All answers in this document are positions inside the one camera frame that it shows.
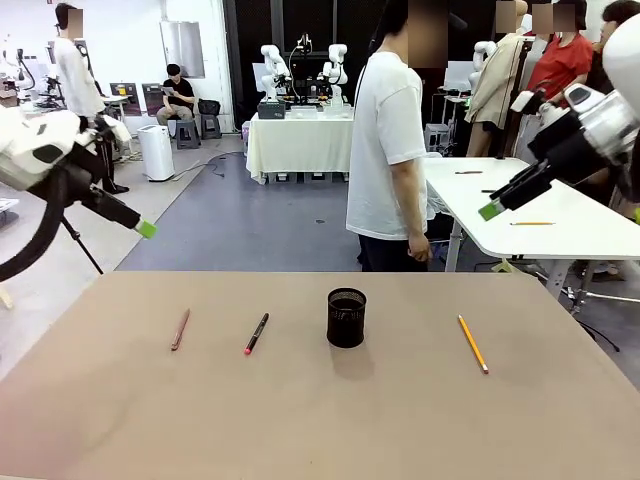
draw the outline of black backdrop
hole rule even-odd
[[[256,91],[252,67],[252,63],[264,61],[260,47],[273,43],[284,56],[300,35],[308,32],[314,49],[326,51],[334,43],[334,2],[337,5],[335,40],[349,47],[344,67],[350,78],[344,93],[353,100],[359,73],[366,63],[369,40],[385,0],[224,0],[237,127],[253,116],[264,96]],[[474,44],[493,36],[495,0],[450,0],[449,3],[450,9],[469,24],[465,32],[450,32],[449,60],[471,60]],[[431,94],[442,85],[444,70],[426,69],[418,73],[425,81],[423,103],[427,113],[431,108]]]

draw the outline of black pen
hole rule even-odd
[[[267,320],[269,320],[269,314],[265,313],[264,317],[262,317],[262,320],[260,320],[258,328],[256,328],[253,337],[251,337],[251,340],[249,340],[249,345],[247,345],[247,348],[244,349],[245,355],[251,355],[251,352],[253,352],[253,348],[256,346],[256,343],[258,343],[258,339],[260,338],[260,335],[262,335],[262,331],[267,324]]]

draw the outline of table covered with white cloth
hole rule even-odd
[[[353,116],[262,120],[256,114],[249,129],[247,170],[264,183],[266,173],[348,173]]]

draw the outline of red t-shirt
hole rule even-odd
[[[550,100],[578,75],[589,73],[592,58],[593,46],[582,35],[576,35],[565,47],[560,47],[560,38],[555,36],[533,69],[527,90],[544,88],[547,91],[546,98]]]

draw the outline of white t-shirt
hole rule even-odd
[[[67,109],[76,115],[91,118],[105,109],[95,80],[84,64],[82,54],[67,38],[56,38],[53,55]]]
[[[380,240],[407,240],[390,165],[426,157],[422,81],[398,55],[374,53],[361,75],[351,145],[347,230]],[[427,184],[422,168],[420,211],[427,231]]]

